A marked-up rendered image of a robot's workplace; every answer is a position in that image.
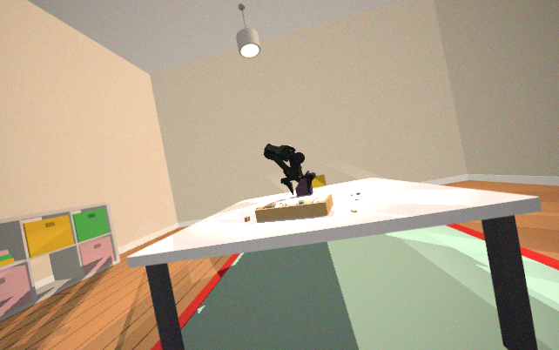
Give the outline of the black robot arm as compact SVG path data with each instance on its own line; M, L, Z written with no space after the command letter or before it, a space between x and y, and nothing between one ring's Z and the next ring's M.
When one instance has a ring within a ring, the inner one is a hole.
M290 169L290 166L300 165L305 160L305 156L302 152L295 153L295 151L296 150L289 145L281 145L280 147L278 147L275 145L267 144L264 149L264 156L278 164L283 169L283 172L285 176L288 177L288 180L291 181L297 179L301 175L301 172L300 169L295 169L295 171L292 171ZM287 162L288 160L290 166L284 162ZM295 181L299 183L301 179Z

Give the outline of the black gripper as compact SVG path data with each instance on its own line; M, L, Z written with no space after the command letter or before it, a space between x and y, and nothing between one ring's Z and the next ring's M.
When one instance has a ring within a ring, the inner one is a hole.
M303 175L302 170L301 170L301 168L302 168L301 165L293 165L293 166L290 166L290 167L291 167L290 169L292 171L295 171L295 169L298 169L298 170L300 169L300 172L301 172L301 175L299 176L300 178L298 177L295 180L307 178L307 180L306 180L307 190L308 190L308 192L310 192L311 184L312 184L313 179L316 178L316 174L314 172L311 172L311 173L307 173L306 175ZM281 182L281 184L286 185L289 188L292 195L293 195L293 183L290 182L288 180L288 178L282 178L280 182Z

